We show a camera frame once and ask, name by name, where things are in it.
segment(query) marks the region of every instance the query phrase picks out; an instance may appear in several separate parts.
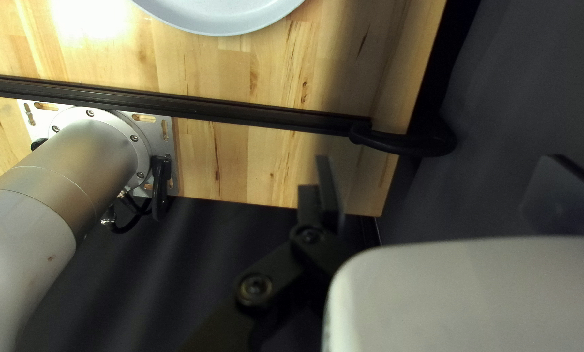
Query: bolt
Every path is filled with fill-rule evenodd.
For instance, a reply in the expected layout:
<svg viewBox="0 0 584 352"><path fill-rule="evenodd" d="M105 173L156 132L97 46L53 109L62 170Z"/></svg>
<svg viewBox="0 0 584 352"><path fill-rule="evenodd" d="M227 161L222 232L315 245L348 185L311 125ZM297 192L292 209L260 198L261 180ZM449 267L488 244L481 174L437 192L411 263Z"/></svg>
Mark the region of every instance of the bolt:
<svg viewBox="0 0 584 352"><path fill-rule="evenodd" d="M251 274L242 280L238 292L240 302L246 306L260 304L272 292L272 280L266 275Z"/></svg>
<svg viewBox="0 0 584 352"><path fill-rule="evenodd" d="M313 244L320 240L322 232L315 228L307 228L301 232L301 239L305 243Z"/></svg>

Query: gray floor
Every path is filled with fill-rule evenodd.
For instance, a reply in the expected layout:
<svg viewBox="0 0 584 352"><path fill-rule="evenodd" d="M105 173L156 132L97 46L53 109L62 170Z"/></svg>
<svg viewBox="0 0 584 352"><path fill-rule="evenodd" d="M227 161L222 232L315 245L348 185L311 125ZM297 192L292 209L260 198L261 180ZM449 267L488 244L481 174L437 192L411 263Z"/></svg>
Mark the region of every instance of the gray floor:
<svg viewBox="0 0 584 352"><path fill-rule="evenodd" d="M483 0L442 115L460 144L394 186L383 242L532 234L518 205L538 158L584 167L584 0Z"/></svg>

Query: wood grain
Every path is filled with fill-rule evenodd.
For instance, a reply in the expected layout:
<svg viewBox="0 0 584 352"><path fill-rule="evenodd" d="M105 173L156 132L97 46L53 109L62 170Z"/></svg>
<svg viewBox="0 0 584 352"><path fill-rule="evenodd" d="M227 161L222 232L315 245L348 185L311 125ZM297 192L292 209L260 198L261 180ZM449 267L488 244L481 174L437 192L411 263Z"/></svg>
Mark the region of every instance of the wood grain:
<svg viewBox="0 0 584 352"><path fill-rule="evenodd" d="M128 0L0 0L0 74L372 116L408 124L444 0L306 0L241 36L194 35ZM0 98L0 174L28 153ZM174 119L181 193L296 206L332 157L349 213L380 215L397 156L342 137Z"/></svg>

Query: black bracket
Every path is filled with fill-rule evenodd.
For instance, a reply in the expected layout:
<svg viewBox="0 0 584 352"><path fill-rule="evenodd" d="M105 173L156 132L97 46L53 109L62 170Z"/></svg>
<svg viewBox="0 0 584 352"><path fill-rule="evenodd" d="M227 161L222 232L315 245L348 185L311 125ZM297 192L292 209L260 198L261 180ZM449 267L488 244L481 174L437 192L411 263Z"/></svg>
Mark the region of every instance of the black bracket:
<svg viewBox="0 0 584 352"><path fill-rule="evenodd" d="M153 169L152 213L155 221L161 221L166 216L168 207L168 180L172 178L172 161L164 156L150 158Z"/></svg>
<svg viewBox="0 0 584 352"><path fill-rule="evenodd" d="M233 295L197 328L181 352L256 352L301 309L320 318L331 278L354 251L336 234L341 211L329 160L317 156L320 186L299 186L290 239L235 279Z"/></svg>
<svg viewBox="0 0 584 352"><path fill-rule="evenodd" d="M446 155L456 145L454 134L439 116L427 134L402 135L372 130L367 116L5 75L0 75L0 96L342 136L355 144L415 157Z"/></svg>

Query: black cable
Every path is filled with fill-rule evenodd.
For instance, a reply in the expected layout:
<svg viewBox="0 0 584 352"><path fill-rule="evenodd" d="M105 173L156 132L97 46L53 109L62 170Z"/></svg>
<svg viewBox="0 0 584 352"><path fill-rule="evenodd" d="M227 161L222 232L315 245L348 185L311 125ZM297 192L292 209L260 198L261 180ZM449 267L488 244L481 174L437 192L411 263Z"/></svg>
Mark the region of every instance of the black cable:
<svg viewBox="0 0 584 352"><path fill-rule="evenodd" d="M152 209L147 209L151 201L150 198L147 198L142 206L139 206L135 202L135 199L133 199L133 197L126 192L120 194L118 199L134 214L145 216L152 212Z"/></svg>
<svg viewBox="0 0 584 352"><path fill-rule="evenodd" d="M133 198L131 198L131 196L128 196L128 198L133 202L132 205L134 205L134 208L137 209L140 213L136 213L133 216L133 218L131 218L131 220L123 227L118 227L115 222L112 222L111 224L107 224L107 227L109 228L109 230L112 231L114 234L124 234L124 233L130 231L132 228L135 227L135 225L138 223L138 221L140 221L140 219L142 218L143 215L148 215L151 212L151 209L148 209L148 206L150 205L150 202L151 202L151 198L146 198L146 200L144 201L144 203L142 204L141 207L139 205L137 205L137 203L135 203L135 200ZM113 212L113 204L110 205L109 209L111 212Z"/></svg>

